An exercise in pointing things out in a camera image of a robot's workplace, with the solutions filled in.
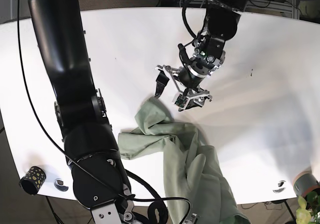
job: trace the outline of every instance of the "white tabletop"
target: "white tabletop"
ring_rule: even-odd
[[[188,9],[194,32],[200,30],[204,12]],[[81,16],[95,86],[101,89],[117,137],[137,126],[134,115],[154,95],[155,67],[180,66],[177,44],[191,37],[179,8],[94,10]],[[47,180],[39,194],[75,199],[66,160],[42,132],[28,103],[16,24],[0,25],[0,108],[15,166],[20,177],[32,165],[44,169]],[[63,147],[55,96],[32,22],[20,24],[31,98],[45,128]],[[187,50],[191,55],[192,47]],[[178,112],[171,103],[176,93],[172,83],[160,100],[176,120],[197,125],[216,147],[238,204],[295,197],[290,185],[295,175],[312,166],[320,178],[320,26],[244,13],[225,51],[223,67],[202,82],[213,96],[211,103]],[[123,163],[165,196],[162,153]],[[57,178],[70,187],[67,192],[54,187]],[[282,180],[286,189],[274,193]],[[151,197],[134,181],[132,192],[138,198]]]

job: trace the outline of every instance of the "floor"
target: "floor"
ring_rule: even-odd
[[[21,0],[21,16],[29,16],[27,0]],[[158,0],[79,0],[81,10],[155,6]],[[3,126],[0,116],[0,128]],[[54,224],[55,220],[43,196],[29,196],[18,186],[19,177],[10,152],[6,133],[0,134],[0,220],[3,224]],[[56,213],[65,224],[86,224],[91,216],[78,202],[51,199]],[[288,200],[293,211],[298,208],[296,199]],[[247,204],[239,206],[252,224],[285,224],[290,215],[284,204]],[[145,208],[136,211],[146,213]]]

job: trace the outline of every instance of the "small cup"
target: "small cup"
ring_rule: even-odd
[[[33,166],[21,178],[19,185],[26,193],[33,196],[38,193],[46,178],[46,174],[41,168]]]

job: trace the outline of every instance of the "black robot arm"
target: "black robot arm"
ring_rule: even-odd
[[[245,9],[247,0],[204,0],[205,18],[202,29],[197,34],[192,31],[186,18],[186,9],[192,1],[194,0],[186,0],[182,8],[183,22],[193,39],[186,45],[178,44],[182,67],[157,67],[160,74],[156,80],[155,97],[161,96],[171,79],[177,88],[173,103],[179,107],[179,111],[203,107],[206,100],[212,100],[210,92],[202,89],[200,83],[224,63],[226,53],[223,48],[226,41],[237,32],[239,12]],[[192,57],[188,57],[185,49],[189,44],[195,48]]]
[[[40,53],[56,97],[54,106],[64,150],[74,162],[111,187],[107,189],[67,160],[74,195],[91,210],[96,223],[133,221],[133,202],[119,196],[130,196],[131,186],[104,100],[92,79],[78,0],[28,2]],[[99,215],[105,212],[102,219]]]

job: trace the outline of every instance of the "cloth fold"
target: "cloth fold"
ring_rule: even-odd
[[[197,224],[250,224],[237,209],[232,191],[219,167],[214,146],[200,141],[190,123],[174,122],[167,109],[150,98],[135,116],[138,128],[120,133],[121,158],[132,160],[163,152],[163,181],[167,197],[184,197],[197,213]],[[174,224],[179,224],[188,205],[167,203]]]

